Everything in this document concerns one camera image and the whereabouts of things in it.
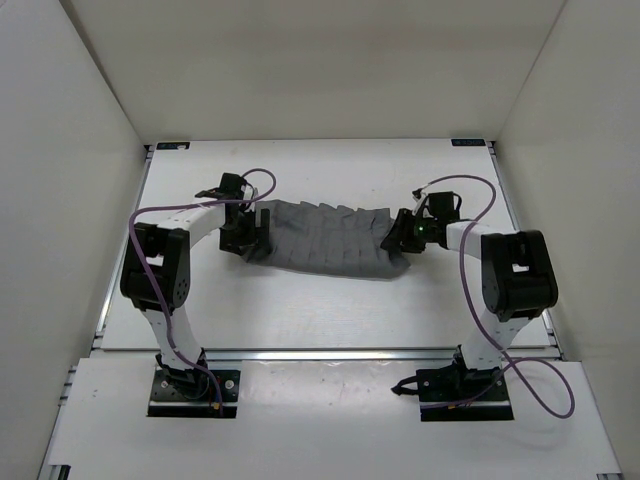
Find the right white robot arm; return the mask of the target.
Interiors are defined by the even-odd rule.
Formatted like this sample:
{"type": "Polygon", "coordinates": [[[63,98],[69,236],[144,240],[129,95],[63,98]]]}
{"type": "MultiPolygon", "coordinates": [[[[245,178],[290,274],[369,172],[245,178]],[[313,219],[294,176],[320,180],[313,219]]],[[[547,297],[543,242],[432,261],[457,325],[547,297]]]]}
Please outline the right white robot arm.
{"type": "Polygon", "coordinates": [[[461,197],[452,192],[415,193],[414,209],[401,209],[381,248],[421,253],[436,244],[480,262],[484,310],[476,331],[454,356],[458,369],[448,376],[449,391],[471,400],[484,388],[482,374],[501,366],[501,353],[530,320],[558,300],[558,285],[546,241],[538,230],[500,233],[461,218],[461,197]]]}

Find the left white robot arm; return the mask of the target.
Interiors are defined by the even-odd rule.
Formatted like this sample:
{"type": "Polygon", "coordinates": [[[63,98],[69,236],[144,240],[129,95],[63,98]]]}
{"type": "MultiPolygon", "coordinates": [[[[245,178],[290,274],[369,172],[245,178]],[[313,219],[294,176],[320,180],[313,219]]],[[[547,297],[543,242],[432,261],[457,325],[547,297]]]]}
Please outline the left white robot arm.
{"type": "Polygon", "coordinates": [[[128,243],[121,270],[120,291],[151,325],[160,354],[158,363],[174,377],[188,398],[208,389],[204,350],[195,340],[186,312],[191,288],[191,250],[211,233],[219,233],[219,248],[245,259],[261,260],[271,250],[270,213],[256,207],[272,189],[260,194],[248,176],[225,173],[218,186],[198,192],[187,204],[142,207],[128,220],[128,243]]]}

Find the grey pleated skirt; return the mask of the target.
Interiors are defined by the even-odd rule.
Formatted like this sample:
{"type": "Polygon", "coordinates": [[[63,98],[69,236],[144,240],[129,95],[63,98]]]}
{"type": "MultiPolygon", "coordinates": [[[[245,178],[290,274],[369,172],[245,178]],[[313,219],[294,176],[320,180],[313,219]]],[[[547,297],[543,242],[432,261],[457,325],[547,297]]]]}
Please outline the grey pleated skirt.
{"type": "Polygon", "coordinates": [[[265,210],[270,213],[270,251],[243,254],[249,264],[374,280],[395,279],[410,269],[403,254],[381,248],[394,223],[388,208],[272,200],[257,205],[258,212],[265,210]]]}

